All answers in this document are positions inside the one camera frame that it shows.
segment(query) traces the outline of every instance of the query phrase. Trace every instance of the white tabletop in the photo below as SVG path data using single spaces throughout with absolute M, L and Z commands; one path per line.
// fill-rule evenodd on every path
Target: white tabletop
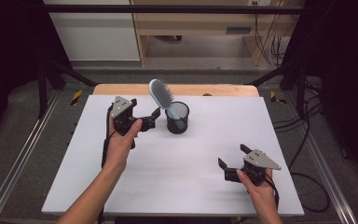
M 134 117 L 149 116 L 157 108 L 151 96 L 122 97 L 137 99 Z M 100 172 L 106 111 L 114 99 L 89 97 L 42 212 L 65 212 Z M 175 96 L 175 100 L 190 108 L 187 131 L 169 133 L 161 111 L 156 128 L 139 133 L 127 168 L 105 205 L 107 215 L 255 215 L 245 187 L 225 181 L 217 163 L 221 158 L 228 167 L 241 168 L 240 144 L 264 151 L 282 167 L 273 171 L 281 197 L 279 214 L 304 215 L 263 98 Z

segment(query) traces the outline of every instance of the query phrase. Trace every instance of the brush bristles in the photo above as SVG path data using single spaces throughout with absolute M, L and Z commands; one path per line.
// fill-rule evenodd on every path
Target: brush bristles
M 168 108 L 171 105 L 173 101 L 172 92 L 164 81 L 155 80 L 152 90 L 162 107 Z

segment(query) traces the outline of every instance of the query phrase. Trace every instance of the white wall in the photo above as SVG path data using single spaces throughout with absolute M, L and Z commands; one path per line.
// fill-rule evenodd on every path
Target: white wall
M 45 4 L 128 5 L 129 0 L 44 0 Z M 50 13 L 71 61 L 140 61 L 131 14 Z

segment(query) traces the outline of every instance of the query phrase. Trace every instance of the brush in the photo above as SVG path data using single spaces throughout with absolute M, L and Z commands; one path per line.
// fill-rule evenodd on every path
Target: brush
M 161 109 L 168 110 L 172 118 L 175 120 L 177 128 L 180 130 L 184 129 L 186 126 L 185 123 L 171 106 L 173 96 L 167 84 L 161 80 L 153 79 L 149 82 L 149 92 Z

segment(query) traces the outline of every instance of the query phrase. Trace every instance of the person's left hand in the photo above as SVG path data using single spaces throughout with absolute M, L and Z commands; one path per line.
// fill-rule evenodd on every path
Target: person's left hand
M 141 130 L 142 120 L 137 119 L 131 126 L 130 130 L 121 136 L 115 130 L 112 118 L 109 118 L 109 146 L 106 152 L 106 163 L 103 168 L 119 170 L 121 173 L 127 165 L 127 158 L 133 139 Z

